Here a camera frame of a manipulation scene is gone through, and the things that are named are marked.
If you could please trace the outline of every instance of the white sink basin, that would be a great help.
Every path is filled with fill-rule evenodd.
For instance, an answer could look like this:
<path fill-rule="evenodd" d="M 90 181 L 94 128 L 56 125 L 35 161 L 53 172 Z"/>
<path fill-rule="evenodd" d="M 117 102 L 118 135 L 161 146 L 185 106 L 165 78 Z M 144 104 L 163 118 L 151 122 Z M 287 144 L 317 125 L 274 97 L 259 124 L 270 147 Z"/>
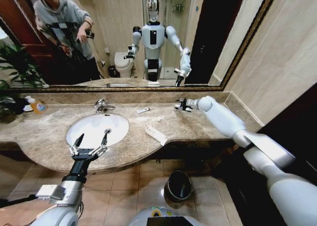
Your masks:
<path fill-rule="evenodd" d="M 100 146 L 105 135 L 105 130 L 111 129 L 107 136 L 107 147 L 123 139 L 129 130 L 128 120 L 116 114 L 95 114 L 80 119 L 68 130 L 66 140 L 73 145 L 77 138 L 83 133 L 84 139 L 79 148 L 95 148 Z"/>

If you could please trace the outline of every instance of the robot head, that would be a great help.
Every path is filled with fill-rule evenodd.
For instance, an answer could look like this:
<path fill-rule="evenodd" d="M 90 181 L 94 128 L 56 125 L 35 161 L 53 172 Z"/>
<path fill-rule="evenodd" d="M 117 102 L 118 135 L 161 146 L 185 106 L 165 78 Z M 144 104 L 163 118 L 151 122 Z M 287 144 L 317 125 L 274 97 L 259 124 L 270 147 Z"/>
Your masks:
<path fill-rule="evenodd" d="M 150 22 L 156 22 L 159 16 L 159 0 L 147 0 Z"/>

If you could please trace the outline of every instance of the mirror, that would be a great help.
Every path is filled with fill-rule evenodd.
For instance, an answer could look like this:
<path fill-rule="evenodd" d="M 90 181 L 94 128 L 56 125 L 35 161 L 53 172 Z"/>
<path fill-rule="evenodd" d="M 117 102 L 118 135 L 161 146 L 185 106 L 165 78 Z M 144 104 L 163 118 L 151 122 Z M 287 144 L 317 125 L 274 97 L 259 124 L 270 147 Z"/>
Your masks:
<path fill-rule="evenodd" d="M 0 77 L 11 88 L 219 90 L 271 0 L 4 1 Z"/>

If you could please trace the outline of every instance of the orange soap bottle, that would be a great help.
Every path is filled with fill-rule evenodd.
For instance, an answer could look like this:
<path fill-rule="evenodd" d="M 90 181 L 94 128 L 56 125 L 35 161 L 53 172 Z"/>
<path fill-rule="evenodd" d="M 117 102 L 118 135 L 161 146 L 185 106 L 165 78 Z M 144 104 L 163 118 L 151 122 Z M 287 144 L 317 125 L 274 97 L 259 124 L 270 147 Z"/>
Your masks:
<path fill-rule="evenodd" d="M 30 103 L 35 113 L 42 114 L 47 110 L 47 107 L 42 102 L 35 100 L 31 96 L 26 96 L 25 99 Z"/>

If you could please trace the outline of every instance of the trash can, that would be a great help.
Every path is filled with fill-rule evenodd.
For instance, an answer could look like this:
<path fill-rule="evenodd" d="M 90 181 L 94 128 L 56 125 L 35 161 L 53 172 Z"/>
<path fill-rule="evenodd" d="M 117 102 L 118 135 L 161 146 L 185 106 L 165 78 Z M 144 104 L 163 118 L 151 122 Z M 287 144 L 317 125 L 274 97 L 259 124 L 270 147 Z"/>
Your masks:
<path fill-rule="evenodd" d="M 192 183 L 188 175 L 181 170 L 174 171 L 165 184 L 164 193 L 176 203 L 186 200 L 192 193 Z"/>
<path fill-rule="evenodd" d="M 120 73 L 115 69 L 115 66 L 109 66 L 108 72 L 110 77 L 120 77 Z"/>

